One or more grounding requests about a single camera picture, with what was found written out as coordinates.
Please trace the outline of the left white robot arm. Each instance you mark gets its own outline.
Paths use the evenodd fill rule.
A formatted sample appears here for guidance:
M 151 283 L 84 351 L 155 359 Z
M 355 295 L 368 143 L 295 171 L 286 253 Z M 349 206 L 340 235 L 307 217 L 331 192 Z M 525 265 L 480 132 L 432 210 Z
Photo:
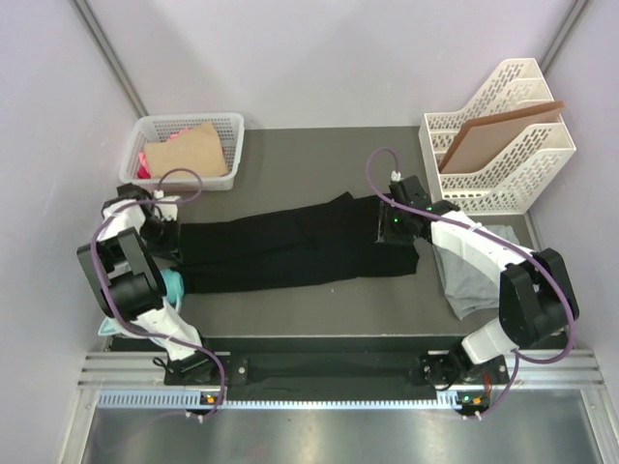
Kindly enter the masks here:
M 180 315 L 181 290 L 165 281 L 169 275 L 153 255 L 177 251 L 178 207 L 185 200 L 162 190 L 135 184 L 117 189 L 103 203 L 103 222 L 91 241 L 76 251 L 77 260 L 107 320 L 117 332 L 148 339 L 167 358 L 155 364 L 168 385 L 199 385 L 218 376 L 219 360 L 209 354 L 198 329 Z

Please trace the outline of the black daisy print t-shirt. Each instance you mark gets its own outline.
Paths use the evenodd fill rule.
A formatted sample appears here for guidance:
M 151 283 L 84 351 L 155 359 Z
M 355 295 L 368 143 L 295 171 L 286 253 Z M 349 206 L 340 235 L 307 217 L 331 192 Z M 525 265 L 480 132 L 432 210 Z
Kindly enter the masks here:
M 380 200 L 346 192 L 323 204 L 229 222 L 185 223 L 178 272 L 189 294 L 249 292 L 413 275 L 414 246 L 377 240 Z

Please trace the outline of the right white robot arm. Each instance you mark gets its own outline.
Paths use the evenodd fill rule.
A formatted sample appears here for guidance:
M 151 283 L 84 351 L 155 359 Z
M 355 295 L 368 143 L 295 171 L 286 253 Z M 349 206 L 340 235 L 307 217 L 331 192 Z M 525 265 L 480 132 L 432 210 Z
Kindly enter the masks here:
M 487 363 L 528 349 L 569 327 L 579 307 L 565 261 L 552 248 L 534 251 L 490 232 L 457 205 L 432 202 L 415 176 L 391 175 L 380 202 L 378 239 L 408 246 L 423 239 L 480 272 L 498 292 L 498 315 L 435 363 L 442 383 L 471 383 Z

